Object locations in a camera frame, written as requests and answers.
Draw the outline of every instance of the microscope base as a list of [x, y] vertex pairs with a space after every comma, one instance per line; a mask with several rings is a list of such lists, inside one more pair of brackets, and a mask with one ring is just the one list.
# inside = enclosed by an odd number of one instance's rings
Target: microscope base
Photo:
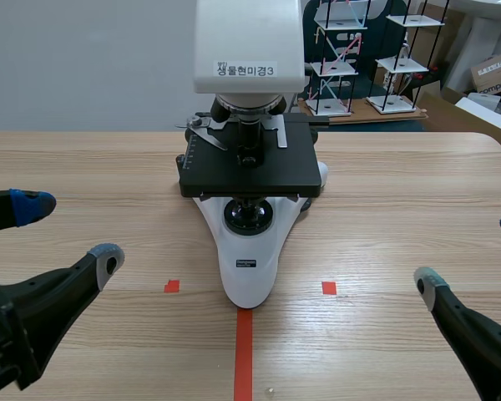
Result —
[[[319, 163], [319, 171], [323, 187], [328, 172], [324, 163]], [[281, 249], [307, 198], [295, 201], [267, 198], [273, 208], [273, 222], [266, 231], [255, 236], [241, 236], [227, 227], [224, 210], [232, 198], [194, 200], [214, 236], [226, 295], [238, 307], [258, 307], [275, 284]]]

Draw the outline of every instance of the red tape line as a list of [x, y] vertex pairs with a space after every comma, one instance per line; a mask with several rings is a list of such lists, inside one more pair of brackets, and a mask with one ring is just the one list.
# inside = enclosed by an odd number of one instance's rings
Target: red tape line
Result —
[[237, 310], [234, 401], [252, 401], [252, 310]]

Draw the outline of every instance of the sticker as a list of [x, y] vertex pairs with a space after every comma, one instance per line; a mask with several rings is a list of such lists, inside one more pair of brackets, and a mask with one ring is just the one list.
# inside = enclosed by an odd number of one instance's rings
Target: sticker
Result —
[[251, 259], [238, 259], [235, 261], [236, 267], [256, 267], [256, 261]]
[[215, 77], [260, 78], [278, 76], [276, 61], [214, 61]]
[[179, 292], [180, 291], [180, 280], [169, 280], [167, 284], [165, 284], [164, 292]]
[[501, 68], [501, 61], [496, 64], [492, 64], [489, 67], [486, 67], [485, 69], [480, 69], [478, 71], [478, 76], [480, 77], [481, 75], [485, 75], [491, 71], [494, 71], [495, 69], [500, 69]]
[[336, 282], [322, 282], [323, 295], [337, 295]]

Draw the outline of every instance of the brand label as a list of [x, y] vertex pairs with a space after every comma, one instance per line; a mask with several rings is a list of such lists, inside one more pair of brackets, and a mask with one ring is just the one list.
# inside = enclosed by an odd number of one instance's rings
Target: brand label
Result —
[[256, 267], [256, 261], [252, 259], [238, 259], [235, 261], [236, 267]]

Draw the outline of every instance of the red tape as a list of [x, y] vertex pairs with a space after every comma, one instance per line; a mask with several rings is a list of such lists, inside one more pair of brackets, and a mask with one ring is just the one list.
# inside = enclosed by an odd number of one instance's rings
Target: red tape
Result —
[[237, 310], [234, 401], [252, 401], [252, 310]]
[[323, 295], [337, 295], [335, 282], [322, 282]]
[[164, 292], [179, 292], [180, 291], [180, 280], [169, 280], [165, 284]]

